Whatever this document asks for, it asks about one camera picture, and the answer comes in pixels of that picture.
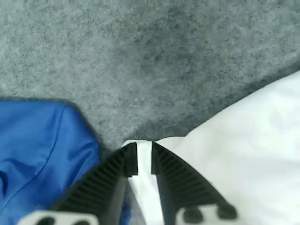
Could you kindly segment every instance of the blue bag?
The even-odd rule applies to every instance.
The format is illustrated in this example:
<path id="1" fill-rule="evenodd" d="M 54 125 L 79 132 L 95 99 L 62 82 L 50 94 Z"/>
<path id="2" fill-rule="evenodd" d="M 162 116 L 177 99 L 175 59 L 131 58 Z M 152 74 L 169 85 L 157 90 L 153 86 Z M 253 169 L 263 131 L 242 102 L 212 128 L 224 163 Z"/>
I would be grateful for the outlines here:
<path id="1" fill-rule="evenodd" d="M 63 103 L 0 101 L 0 224 L 46 210 L 92 166 L 99 146 Z M 122 213 L 127 224 L 130 211 Z"/>

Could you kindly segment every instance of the white cloth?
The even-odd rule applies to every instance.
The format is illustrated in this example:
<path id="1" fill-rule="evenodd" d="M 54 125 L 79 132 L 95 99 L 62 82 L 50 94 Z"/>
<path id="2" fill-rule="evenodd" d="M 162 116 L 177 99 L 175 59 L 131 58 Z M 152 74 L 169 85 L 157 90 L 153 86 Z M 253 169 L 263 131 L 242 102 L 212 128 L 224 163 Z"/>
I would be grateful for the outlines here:
<path id="1" fill-rule="evenodd" d="M 151 142 L 137 141 L 139 176 L 130 184 L 148 225 L 163 225 Z M 185 137 L 157 141 L 193 166 L 236 207 L 203 225 L 300 225 L 300 71 L 224 109 Z"/>

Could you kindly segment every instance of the gray carpet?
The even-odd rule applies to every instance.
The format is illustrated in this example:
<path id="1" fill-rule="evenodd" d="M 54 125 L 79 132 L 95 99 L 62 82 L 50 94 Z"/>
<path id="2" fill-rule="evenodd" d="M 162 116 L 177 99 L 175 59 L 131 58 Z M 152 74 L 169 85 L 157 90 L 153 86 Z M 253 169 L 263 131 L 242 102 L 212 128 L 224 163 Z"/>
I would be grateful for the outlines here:
<path id="1" fill-rule="evenodd" d="M 72 102 L 110 150 L 300 69 L 298 0 L 19 2 L 0 3 L 0 96 Z"/>

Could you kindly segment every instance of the floor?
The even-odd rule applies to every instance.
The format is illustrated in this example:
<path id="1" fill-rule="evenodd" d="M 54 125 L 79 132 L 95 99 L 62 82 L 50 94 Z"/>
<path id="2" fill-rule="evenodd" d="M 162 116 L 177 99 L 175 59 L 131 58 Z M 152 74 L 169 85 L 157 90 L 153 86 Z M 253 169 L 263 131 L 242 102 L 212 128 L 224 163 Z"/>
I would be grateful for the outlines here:
<path id="1" fill-rule="evenodd" d="M 298 0 L 14 2 L 0 97 L 75 104 L 105 150 L 186 135 L 300 69 Z"/>

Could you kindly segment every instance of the ridged black plastic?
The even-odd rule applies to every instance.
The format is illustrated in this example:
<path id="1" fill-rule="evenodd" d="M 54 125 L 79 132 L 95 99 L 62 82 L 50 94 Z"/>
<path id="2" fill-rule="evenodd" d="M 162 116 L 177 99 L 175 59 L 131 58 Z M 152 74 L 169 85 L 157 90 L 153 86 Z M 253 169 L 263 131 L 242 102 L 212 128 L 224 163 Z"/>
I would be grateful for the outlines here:
<path id="1" fill-rule="evenodd" d="M 151 173 L 157 176 L 166 225 L 175 224 L 176 213 L 181 208 L 186 208 L 184 216 L 186 222 L 187 220 L 191 223 L 201 222 L 203 216 L 198 206 L 210 204 L 218 206 L 219 218 L 237 218 L 236 209 L 201 174 L 155 142 L 152 143 Z"/>
<path id="2" fill-rule="evenodd" d="M 127 178 L 137 172 L 137 146 L 131 143 L 93 167 L 51 209 L 91 213 L 101 225 L 118 225 Z"/>

